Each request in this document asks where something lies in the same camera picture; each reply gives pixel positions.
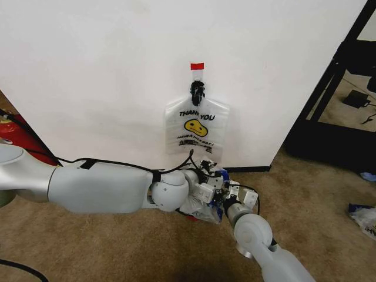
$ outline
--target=white plastic bag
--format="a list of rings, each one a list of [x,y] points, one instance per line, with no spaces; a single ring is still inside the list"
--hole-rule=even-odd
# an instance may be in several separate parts
[[[195,152],[219,162],[222,156],[230,108],[203,98],[198,106],[188,97],[167,106],[167,153]]]
[[[219,224],[221,218],[218,215],[216,207],[209,206],[208,204],[196,199],[192,196],[188,196],[179,208],[181,212],[191,214],[199,220],[204,220],[211,223]]]
[[[376,240],[376,208],[357,209],[350,216],[359,224],[363,233]]]

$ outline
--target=red fire extinguisher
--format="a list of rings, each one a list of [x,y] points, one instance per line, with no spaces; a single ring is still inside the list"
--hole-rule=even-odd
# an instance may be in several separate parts
[[[25,129],[29,126],[23,117],[21,115],[12,115],[12,120],[13,121],[9,118],[1,119],[0,116],[0,143],[20,146],[38,160],[56,166],[58,163],[52,153],[45,149],[41,143]]]

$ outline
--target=red tape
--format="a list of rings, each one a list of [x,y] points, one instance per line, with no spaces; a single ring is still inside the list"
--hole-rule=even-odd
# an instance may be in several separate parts
[[[204,63],[191,63],[190,64],[191,71],[197,71],[199,69],[204,69]]]

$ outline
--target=wall baseboard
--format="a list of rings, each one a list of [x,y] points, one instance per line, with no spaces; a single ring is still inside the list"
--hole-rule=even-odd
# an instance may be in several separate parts
[[[268,172],[271,166],[224,167],[228,172]]]

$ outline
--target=white wall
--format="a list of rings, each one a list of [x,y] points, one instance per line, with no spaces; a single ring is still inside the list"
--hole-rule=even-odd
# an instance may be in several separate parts
[[[376,13],[374,12],[364,29],[360,33],[359,40],[376,41]]]
[[[0,3],[0,88],[51,150],[160,168],[201,61],[231,106],[223,166],[270,165],[365,0]]]

